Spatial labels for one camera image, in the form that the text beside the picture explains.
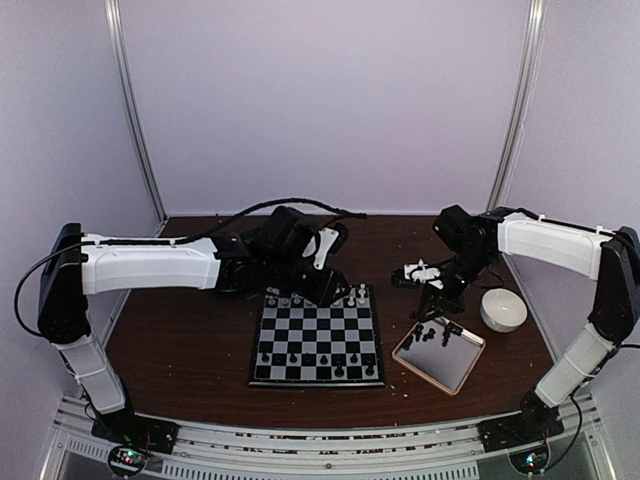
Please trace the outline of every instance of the wire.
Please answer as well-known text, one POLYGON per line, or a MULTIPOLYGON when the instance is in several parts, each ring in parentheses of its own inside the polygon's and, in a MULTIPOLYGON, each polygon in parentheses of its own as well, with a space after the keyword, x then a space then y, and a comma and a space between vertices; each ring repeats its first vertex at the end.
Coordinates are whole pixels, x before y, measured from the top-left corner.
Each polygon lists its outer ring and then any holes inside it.
POLYGON ((326 210, 327 212, 335 213, 336 215, 341 216, 342 218, 361 218, 361 219, 367 218, 367 215, 365 213, 354 213, 354 212, 350 212, 349 210, 345 210, 343 208, 335 208, 330 205, 327 205, 326 203, 320 202, 318 200, 313 200, 310 198, 299 198, 299 197, 280 198, 276 200, 269 200, 267 202, 257 203, 249 208, 245 208, 241 212, 238 212, 232 217, 229 217, 228 219, 220 222, 215 227, 210 228, 209 230, 205 230, 203 232, 197 233, 195 235, 190 235, 190 236, 178 239, 176 240, 175 244, 183 245, 185 243, 195 242, 196 240, 200 240, 201 238, 204 238, 208 235, 218 232, 219 230, 222 230, 223 228, 228 227, 233 222, 257 210, 262 210, 263 208, 273 207, 275 205, 284 205, 289 203, 313 205, 315 207, 326 210))
POLYGON ((562 452, 562 454, 556 459, 555 462, 553 462, 551 465, 549 465, 547 468, 544 469, 545 473, 551 470, 552 468, 555 468, 555 466, 558 465, 564 459, 564 457, 567 456, 567 454, 569 453, 569 450, 571 450, 571 447, 573 447, 573 445, 576 443, 576 440, 578 440, 578 436, 580 435, 580 431, 582 430, 582 420, 583 420, 582 409, 580 408, 580 405, 578 405, 578 402, 576 402, 576 399, 574 397, 577 390, 578 389, 576 388, 573 391, 573 393, 569 395, 569 398, 571 399, 576 409, 578 410, 578 428, 576 429, 575 435, 571 439, 571 442, 569 443, 567 448, 565 448, 564 452, 562 452))
POLYGON ((13 313, 15 314, 15 317, 16 317, 16 320, 18 321, 18 324, 29 335, 33 335, 34 337, 40 337, 40 338, 44 337, 44 335, 42 335, 42 333, 29 328, 24 323, 24 321, 22 320, 22 316, 20 315, 20 305, 19 305, 20 304, 20 292, 22 291, 22 287, 23 287, 24 283, 33 274, 33 272, 35 272, 38 268, 40 268, 43 264, 47 263, 49 260, 52 260, 52 259, 62 255, 65 252, 68 252, 70 250, 73 250, 74 248, 78 248, 78 247, 81 247, 81 246, 84 246, 84 245, 93 245, 93 242, 76 243, 74 245, 69 245, 68 247, 65 247, 65 248, 63 248, 61 250, 58 250, 58 251, 52 253, 51 255, 47 255, 43 259, 41 259, 38 262, 36 262, 35 264, 33 264, 31 266, 31 268, 29 268, 29 270, 27 270, 27 272, 22 276, 22 278, 18 282, 18 285, 16 286, 16 290, 15 290, 15 292, 13 294, 13 313))
POLYGON ((493 290, 494 288, 502 288, 504 287, 504 278, 498 272, 493 270, 491 267, 487 267, 487 272, 492 275, 494 278, 498 279, 498 283, 494 285, 484 285, 481 283, 472 283, 471 286, 480 288, 482 290, 493 290))

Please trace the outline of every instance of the black chess piece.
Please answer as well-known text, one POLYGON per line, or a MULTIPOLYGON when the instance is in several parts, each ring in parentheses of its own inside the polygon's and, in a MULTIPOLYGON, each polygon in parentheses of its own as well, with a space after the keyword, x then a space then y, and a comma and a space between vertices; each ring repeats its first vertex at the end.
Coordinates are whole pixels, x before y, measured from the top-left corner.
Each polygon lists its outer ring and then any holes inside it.
POLYGON ((409 350, 411 348, 411 344, 413 343, 413 336, 409 335, 405 338, 404 342, 402 342, 402 349, 409 350))

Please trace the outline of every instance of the white wall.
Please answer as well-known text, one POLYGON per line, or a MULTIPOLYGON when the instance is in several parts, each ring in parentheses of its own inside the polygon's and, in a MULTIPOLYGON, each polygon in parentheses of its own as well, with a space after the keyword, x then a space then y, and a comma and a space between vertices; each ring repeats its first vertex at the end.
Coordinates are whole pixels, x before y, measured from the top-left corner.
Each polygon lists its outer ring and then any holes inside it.
POLYGON ((485 208, 526 0, 123 0, 171 214, 299 195, 368 212, 485 208))
MULTIPOLYGON (((586 225, 640 229, 640 3, 553 1, 522 152, 506 204, 586 225)), ((519 261, 554 347, 586 322, 595 285, 519 261)), ((640 342, 640 329, 629 339, 640 342)), ((640 479, 640 355, 607 365, 593 391, 623 479, 640 479)))
MULTIPOLYGON (((103 2, 0 2, 0 63, 0 476, 31 480, 69 377, 54 349, 14 321, 15 284, 65 222, 115 235, 149 235, 156 222, 103 2)), ((30 282, 22 297, 32 326, 36 290, 30 282)), ((98 332, 116 298, 92 303, 98 332)))

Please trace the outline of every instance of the metal frame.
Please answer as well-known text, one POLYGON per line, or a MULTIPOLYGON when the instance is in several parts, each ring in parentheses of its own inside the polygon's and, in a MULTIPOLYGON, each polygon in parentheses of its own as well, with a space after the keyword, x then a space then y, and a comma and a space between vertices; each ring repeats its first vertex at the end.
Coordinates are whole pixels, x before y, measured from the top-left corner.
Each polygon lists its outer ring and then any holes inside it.
MULTIPOLYGON (((589 442, 598 477, 615 480, 593 400, 586 395, 578 401, 584 415, 585 441, 589 442)), ((62 399, 41 480, 60 478, 66 452, 96 461, 106 459, 112 445, 91 436, 92 421, 84 413, 85 404, 71 397, 62 399)), ((571 437, 578 422, 575 407, 565 403, 560 414, 566 427, 561 437, 571 437)), ((177 421, 180 432, 173 454, 156 455, 154 467, 145 473, 201 480, 409 480, 446 478, 445 472, 450 472, 450 478, 474 480, 479 478, 479 461, 508 453, 484 453, 476 428, 484 419, 353 430, 258 429, 177 421)))
POLYGON ((138 162, 142 170, 142 177, 147 188, 153 208, 159 222, 163 222, 167 218, 158 183, 151 168, 149 161, 149 152, 147 144, 144 140, 142 132, 142 124, 140 122, 140 114, 136 104, 135 95, 133 93, 133 82, 131 81, 131 71, 129 70, 129 61, 127 59, 127 50, 125 48, 124 33, 122 31, 122 22, 120 19, 120 4, 118 0, 105 0, 105 10, 107 14, 107 25, 109 27, 109 36, 113 45, 113 51, 116 57, 118 73, 120 75, 120 86, 122 87, 122 95, 124 97, 125 108, 127 111, 127 123, 131 132, 138 162))
POLYGON ((502 147, 498 171, 491 189, 487 210, 499 206, 509 188, 510 175, 515 164, 518 148, 522 141, 522 124, 527 109, 533 82, 537 72, 538 57, 542 44, 542 26, 546 11, 546 0, 531 0, 529 8, 529 23, 524 40, 522 52, 522 63, 520 65, 520 76, 516 87, 516 96, 509 120, 509 128, 502 147))

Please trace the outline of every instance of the chessboard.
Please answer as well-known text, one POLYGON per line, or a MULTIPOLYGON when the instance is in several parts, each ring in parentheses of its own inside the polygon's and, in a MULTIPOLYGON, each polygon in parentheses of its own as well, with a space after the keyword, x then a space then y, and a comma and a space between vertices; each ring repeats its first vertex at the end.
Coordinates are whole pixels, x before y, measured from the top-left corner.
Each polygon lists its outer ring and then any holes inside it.
POLYGON ((384 386, 371 286, 328 308, 268 289, 259 318, 250 386, 384 386))

